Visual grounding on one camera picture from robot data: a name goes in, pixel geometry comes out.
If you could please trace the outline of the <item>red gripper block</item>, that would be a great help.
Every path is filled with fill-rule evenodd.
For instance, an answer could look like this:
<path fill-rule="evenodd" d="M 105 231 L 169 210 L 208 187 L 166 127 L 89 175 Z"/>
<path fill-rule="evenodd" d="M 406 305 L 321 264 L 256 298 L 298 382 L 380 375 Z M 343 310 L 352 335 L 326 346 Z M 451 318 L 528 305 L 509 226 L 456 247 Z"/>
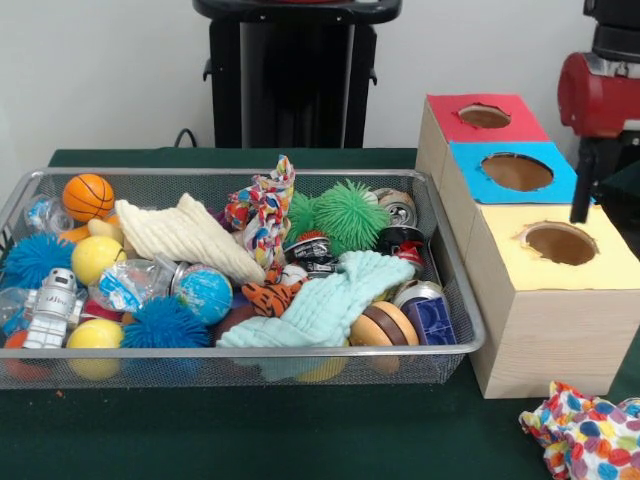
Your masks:
<path fill-rule="evenodd" d="M 639 130 L 639 65 L 592 52 L 564 61 L 557 87 L 561 123 L 579 137 L 616 138 Z M 597 166 L 596 142 L 582 138 L 570 222 L 585 223 Z"/>

